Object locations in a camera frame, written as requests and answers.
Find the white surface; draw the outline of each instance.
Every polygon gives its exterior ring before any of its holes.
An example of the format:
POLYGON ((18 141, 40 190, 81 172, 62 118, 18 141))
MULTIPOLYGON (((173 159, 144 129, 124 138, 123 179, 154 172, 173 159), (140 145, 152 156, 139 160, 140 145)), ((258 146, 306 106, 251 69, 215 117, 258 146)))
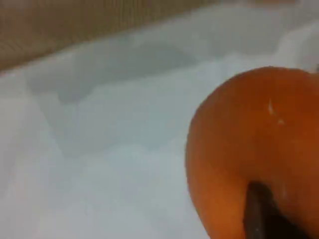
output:
POLYGON ((0 78, 0 238, 206 239, 183 155, 233 74, 319 63, 315 1, 215 6, 0 78))

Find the white sheet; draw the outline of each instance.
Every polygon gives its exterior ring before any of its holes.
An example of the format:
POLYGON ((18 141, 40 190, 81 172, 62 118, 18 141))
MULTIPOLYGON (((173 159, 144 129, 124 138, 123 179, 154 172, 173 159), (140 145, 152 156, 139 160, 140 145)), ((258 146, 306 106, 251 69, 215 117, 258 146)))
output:
POLYGON ((0 238, 206 239, 183 167, 194 110, 240 71, 314 70, 315 6, 215 6, 3 75, 0 238))

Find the wooden surface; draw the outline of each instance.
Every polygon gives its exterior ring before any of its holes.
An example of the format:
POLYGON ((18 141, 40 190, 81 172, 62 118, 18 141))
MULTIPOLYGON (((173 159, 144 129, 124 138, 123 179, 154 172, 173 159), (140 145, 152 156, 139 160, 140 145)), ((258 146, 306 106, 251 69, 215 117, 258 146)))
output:
POLYGON ((0 70, 213 2, 217 0, 0 0, 0 70))

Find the orange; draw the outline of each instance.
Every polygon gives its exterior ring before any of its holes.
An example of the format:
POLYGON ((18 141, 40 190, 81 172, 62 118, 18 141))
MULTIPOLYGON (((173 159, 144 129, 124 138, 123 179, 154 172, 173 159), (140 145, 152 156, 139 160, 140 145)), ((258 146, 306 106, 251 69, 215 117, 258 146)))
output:
POLYGON ((267 185, 292 222, 319 238, 319 78, 264 67, 219 86, 186 144, 189 193, 213 239, 244 239, 247 184, 267 185))

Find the white fabric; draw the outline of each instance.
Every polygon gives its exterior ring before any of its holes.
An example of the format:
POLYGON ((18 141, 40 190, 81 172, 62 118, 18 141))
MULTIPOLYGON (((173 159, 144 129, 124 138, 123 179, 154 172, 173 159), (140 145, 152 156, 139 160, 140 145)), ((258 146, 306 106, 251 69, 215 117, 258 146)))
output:
POLYGON ((199 103, 258 66, 314 70, 319 7, 203 9, 0 78, 0 238, 206 239, 183 156, 199 103))

